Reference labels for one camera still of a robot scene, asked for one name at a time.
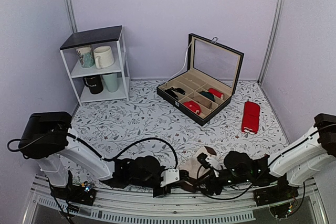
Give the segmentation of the cream and brown striped sock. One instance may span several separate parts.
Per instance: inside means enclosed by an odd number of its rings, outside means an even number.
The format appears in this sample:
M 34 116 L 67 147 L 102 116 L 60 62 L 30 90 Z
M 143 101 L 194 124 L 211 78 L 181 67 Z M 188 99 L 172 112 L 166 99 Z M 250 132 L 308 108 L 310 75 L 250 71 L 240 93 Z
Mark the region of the cream and brown striped sock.
M 197 157 L 199 154 L 204 153 L 207 156 L 214 157 L 216 160 L 218 160 L 216 151 L 208 146 L 203 146 L 199 148 L 193 156 L 191 156 L 185 163 L 178 166 L 178 169 L 186 170 L 189 172 L 189 175 L 191 179 L 196 179 L 197 171 L 199 167 L 201 166 L 200 162 L 197 160 Z M 201 168 L 199 175 L 205 174 L 205 172 L 208 171 L 208 169 Z M 183 182 L 181 184 L 181 188 L 185 191 L 195 193 L 196 190 L 192 187 L 192 183 L 190 182 Z

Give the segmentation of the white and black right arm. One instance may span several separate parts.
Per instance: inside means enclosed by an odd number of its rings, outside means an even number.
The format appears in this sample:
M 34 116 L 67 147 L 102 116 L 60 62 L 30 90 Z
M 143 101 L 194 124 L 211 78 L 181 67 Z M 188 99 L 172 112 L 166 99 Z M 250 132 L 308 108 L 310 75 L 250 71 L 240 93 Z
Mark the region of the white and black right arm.
M 263 187 L 285 177 L 286 180 L 271 190 L 271 196 L 282 201 L 291 194 L 292 187 L 312 177 L 324 163 L 335 160 L 335 116 L 318 114 L 314 117 L 314 125 L 301 138 L 259 159 L 230 151 L 224 158 L 223 168 L 213 167 L 204 154 L 197 159 L 207 172 L 198 175 L 193 187 L 208 196 L 221 194 L 226 186 L 251 183 Z

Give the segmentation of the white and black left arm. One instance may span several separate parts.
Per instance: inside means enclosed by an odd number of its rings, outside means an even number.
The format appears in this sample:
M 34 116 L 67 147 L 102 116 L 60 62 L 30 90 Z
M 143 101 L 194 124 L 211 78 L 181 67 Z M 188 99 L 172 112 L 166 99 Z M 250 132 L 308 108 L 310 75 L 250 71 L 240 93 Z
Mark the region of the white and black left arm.
M 153 156 L 121 159 L 117 154 L 113 158 L 103 157 L 78 136 L 67 112 L 33 113 L 19 140 L 18 150 L 38 162 L 51 185 L 67 200 L 77 197 L 78 188 L 71 183 L 71 173 L 65 170 L 60 156 L 82 166 L 109 187 L 147 187 L 153 190 L 154 197 L 170 193 L 172 187 L 189 178 L 188 171 L 168 169 Z

